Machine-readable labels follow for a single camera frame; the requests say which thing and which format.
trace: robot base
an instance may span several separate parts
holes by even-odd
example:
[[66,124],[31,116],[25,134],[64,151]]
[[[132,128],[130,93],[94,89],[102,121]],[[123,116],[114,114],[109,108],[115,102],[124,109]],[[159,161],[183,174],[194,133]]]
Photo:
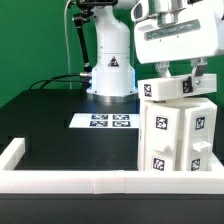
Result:
[[130,95],[125,95],[125,96],[103,96],[103,95],[98,95],[95,93],[87,93],[87,97],[89,99],[97,100],[100,102],[106,102],[106,103],[125,103],[125,102],[138,99],[138,92],[135,91],[134,93]]

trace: wall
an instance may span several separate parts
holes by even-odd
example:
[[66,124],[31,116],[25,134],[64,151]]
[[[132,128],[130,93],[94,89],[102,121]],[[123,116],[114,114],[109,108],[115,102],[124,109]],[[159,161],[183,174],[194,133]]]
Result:
[[[39,80],[67,74],[67,56],[64,37],[65,0],[17,0],[0,1],[0,106]],[[72,72],[82,70],[81,52],[72,15],[68,12]],[[125,22],[132,31],[128,11],[118,10],[116,17]],[[90,61],[96,63],[96,35],[93,23],[84,27]],[[156,77],[154,65],[140,65],[131,49],[131,63],[136,68],[137,79]],[[218,93],[210,97],[218,104],[224,103],[224,58],[209,59],[208,72],[218,73]],[[190,72],[186,62],[171,63],[173,74]],[[68,83],[56,83],[49,88],[69,88]]]

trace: table surface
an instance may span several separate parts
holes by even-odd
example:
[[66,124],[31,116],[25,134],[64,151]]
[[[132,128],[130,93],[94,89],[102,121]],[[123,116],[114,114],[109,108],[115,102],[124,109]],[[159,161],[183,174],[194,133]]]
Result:
[[[105,104],[77,90],[28,90],[0,109],[0,149],[25,137],[17,170],[136,170],[137,129],[71,129],[74,113],[135,114],[139,101]],[[219,110],[215,153],[223,159]],[[1,194],[4,223],[223,223],[223,195]]]

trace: black cable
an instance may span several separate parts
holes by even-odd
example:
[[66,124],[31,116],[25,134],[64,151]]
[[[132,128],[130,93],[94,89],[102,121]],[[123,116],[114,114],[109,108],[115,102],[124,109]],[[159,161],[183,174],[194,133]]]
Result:
[[29,89],[32,89],[35,85],[42,83],[42,82],[47,82],[47,84],[51,83],[51,82],[77,82],[77,83],[89,83],[89,81],[77,81],[77,80],[57,80],[57,79],[44,79],[44,80],[39,80],[35,83],[33,83]]
[[65,75],[55,76],[55,77],[49,79],[48,81],[46,81],[45,83],[43,83],[39,89],[43,89],[46,85],[48,85],[50,82],[52,82],[52,80],[70,78],[70,77],[75,77],[75,76],[80,76],[80,75],[79,75],[79,73],[74,73],[74,74],[65,74]]

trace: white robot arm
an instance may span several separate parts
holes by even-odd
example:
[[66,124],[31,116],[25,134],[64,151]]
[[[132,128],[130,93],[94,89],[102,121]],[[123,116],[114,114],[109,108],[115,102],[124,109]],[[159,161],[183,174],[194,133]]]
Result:
[[170,94],[164,92],[154,100],[216,91],[215,77],[203,75],[206,57],[224,54],[223,15],[223,0],[140,0],[133,8],[132,19],[138,22],[136,52],[141,63],[156,63],[161,77],[170,76],[170,61],[191,59],[193,67],[192,74],[184,78],[191,87],[188,92],[171,94],[169,90]]
[[[113,7],[131,9],[136,0],[77,0],[81,12],[73,17],[82,47],[84,70],[92,71],[89,98],[104,102],[124,102],[137,97],[135,72],[130,65],[130,31],[113,15]],[[88,59],[82,25],[94,19],[97,31],[97,65]]]

